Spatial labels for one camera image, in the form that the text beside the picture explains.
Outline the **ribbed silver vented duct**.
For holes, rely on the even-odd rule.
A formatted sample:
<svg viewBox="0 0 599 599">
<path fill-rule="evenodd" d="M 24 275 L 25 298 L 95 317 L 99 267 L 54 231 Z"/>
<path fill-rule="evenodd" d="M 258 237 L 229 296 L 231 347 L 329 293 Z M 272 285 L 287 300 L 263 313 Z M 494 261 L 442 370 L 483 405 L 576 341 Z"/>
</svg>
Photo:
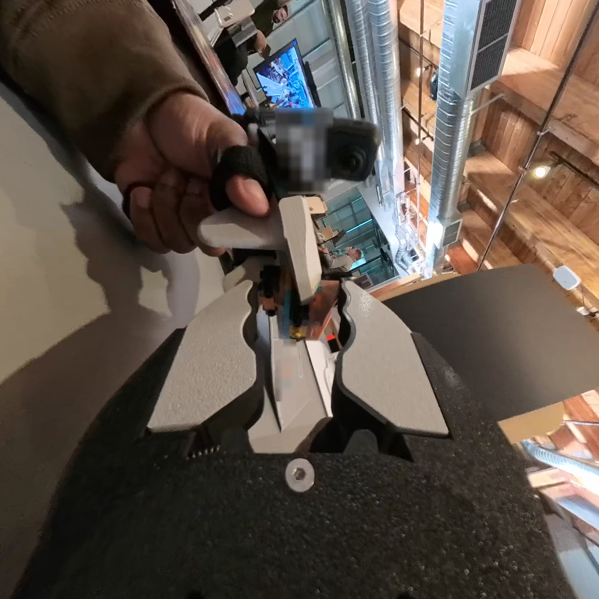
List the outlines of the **ribbed silver vented duct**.
<svg viewBox="0 0 599 599">
<path fill-rule="evenodd" d="M 477 99 L 499 79 L 520 1 L 446 1 L 437 70 L 436 128 L 426 248 L 459 233 L 457 204 Z"/>
</svg>

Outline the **rounded plywood panel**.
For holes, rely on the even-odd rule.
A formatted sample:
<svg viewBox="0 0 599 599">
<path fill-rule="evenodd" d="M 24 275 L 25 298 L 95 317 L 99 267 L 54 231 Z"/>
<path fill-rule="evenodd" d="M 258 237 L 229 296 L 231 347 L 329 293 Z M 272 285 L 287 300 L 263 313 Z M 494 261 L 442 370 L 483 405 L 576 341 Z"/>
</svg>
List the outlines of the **rounded plywood panel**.
<svg viewBox="0 0 599 599">
<path fill-rule="evenodd" d="M 412 331 L 449 429 L 406 434 L 509 453 L 498 422 L 598 387 L 598 334 L 536 268 L 454 277 L 386 300 Z"/>
</svg>

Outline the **person's left hand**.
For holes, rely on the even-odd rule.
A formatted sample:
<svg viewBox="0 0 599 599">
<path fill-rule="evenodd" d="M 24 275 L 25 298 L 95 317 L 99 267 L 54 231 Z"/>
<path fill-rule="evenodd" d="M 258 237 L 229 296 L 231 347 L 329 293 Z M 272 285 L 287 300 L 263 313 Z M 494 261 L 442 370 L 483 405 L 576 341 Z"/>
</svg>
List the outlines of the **person's left hand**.
<svg viewBox="0 0 599 599">
<path fill-rule="evenodd" d="M 222 154 L 248 145 L 239 124 L 191 94 L 171 95 L 134 123 L 116 148 L 114 180 L 137 239 L 160 254 L 222 255 L 198 228 L 214 213 L 209 184 Z"/>
</svg>

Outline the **black monitor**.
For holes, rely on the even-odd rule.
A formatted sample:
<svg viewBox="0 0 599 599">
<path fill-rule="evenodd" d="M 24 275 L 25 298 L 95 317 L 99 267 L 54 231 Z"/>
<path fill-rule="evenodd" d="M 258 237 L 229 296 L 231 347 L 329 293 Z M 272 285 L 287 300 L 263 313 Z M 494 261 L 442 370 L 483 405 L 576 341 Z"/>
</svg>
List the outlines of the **black monitor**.
<svg viewBox="0 0 599 599">
<path fill-rule="evenodd" d="M 320 101 L 312 91 L 297 39 L 253 67 L 258 86 L 275 108 L 314 109 Z"/>
</svg>

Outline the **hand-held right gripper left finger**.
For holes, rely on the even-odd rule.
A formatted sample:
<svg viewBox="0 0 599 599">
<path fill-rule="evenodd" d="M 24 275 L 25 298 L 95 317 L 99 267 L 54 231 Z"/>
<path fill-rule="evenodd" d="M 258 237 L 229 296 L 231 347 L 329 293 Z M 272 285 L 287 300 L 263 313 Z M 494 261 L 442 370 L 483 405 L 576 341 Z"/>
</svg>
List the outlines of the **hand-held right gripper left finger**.
<svg viewBox="0 0 599 599">
<path fill-rule="evenodd" d="M 244 326 L 254 315 L 252 281 L 203 308 L 186 327 L 147 423 L 151 432 L 206 423 L 256 383 L 257 362 Z"/>
</svg>

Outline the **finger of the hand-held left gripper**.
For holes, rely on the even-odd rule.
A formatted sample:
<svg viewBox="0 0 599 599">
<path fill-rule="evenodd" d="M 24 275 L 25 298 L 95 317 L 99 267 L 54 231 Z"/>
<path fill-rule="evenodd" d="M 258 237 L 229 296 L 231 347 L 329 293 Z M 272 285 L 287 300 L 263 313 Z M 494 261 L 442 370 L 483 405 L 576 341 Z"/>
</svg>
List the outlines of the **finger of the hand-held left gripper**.
<svg viewBox="0 0 599 599">
<path fill-rule="evenodd" d="M 296 290 L 300 303 L 306 305 L 314 300 L 322 280 L 313 221 L 303 196 L 281 199 L 279 210 Z"/>
<path fill-rule="evenodd" d="M 255 265 L 239 265 L 223 278 L 223 291 L 228 293 L 244 281 L 258 281 L 258 267 Z"/>
</svg>

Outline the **grey instruction booklet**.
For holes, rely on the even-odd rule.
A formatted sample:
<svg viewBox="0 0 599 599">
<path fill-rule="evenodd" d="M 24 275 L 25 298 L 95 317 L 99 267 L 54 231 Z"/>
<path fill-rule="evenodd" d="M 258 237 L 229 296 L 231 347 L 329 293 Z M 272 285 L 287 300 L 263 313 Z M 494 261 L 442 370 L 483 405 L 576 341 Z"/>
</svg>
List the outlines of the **grey instruction booklet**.
<svg viewBox="0 0 599 599">
<path fill-rule="evenodd" d="M 273 339 L 268 318 L 270 383 L 281 431 L 289 428 L 304 408 L 318 417 L 327 416 L 305 347 L 305 340 Z"/>
</svg>

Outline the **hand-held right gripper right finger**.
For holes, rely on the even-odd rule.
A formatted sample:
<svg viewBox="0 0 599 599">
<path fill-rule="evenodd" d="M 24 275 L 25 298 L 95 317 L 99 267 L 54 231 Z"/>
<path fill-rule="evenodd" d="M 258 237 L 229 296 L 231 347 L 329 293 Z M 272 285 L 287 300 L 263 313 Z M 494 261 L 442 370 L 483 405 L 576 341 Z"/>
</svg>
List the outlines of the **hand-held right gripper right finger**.
<svg viewBox="0 0 599 599">
<path fill-rule="evenodd" d="M 400 432 L 449 435 L 410 328 L 353 281 L 338 299 L 341 350 L 336 388 L 343 399 Z"/>
</svg>

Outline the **multicoloured toy brick model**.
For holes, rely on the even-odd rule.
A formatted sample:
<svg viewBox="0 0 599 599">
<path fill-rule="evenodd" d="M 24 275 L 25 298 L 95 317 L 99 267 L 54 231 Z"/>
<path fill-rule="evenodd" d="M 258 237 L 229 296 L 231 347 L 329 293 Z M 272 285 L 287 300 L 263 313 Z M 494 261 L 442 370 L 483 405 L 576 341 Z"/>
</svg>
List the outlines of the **multicoloured toy brick model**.
<svg viewBox="0 0 599 599">
<path fill-rule="evenodd" d="M 273 339 L 317 341 L 332 317 L 340 283 L 322 281 L 313 299 L 303 304 L 290 270 L 277 265 L 265 265 L 259 272 L 258 290 Z"/>
</svg>

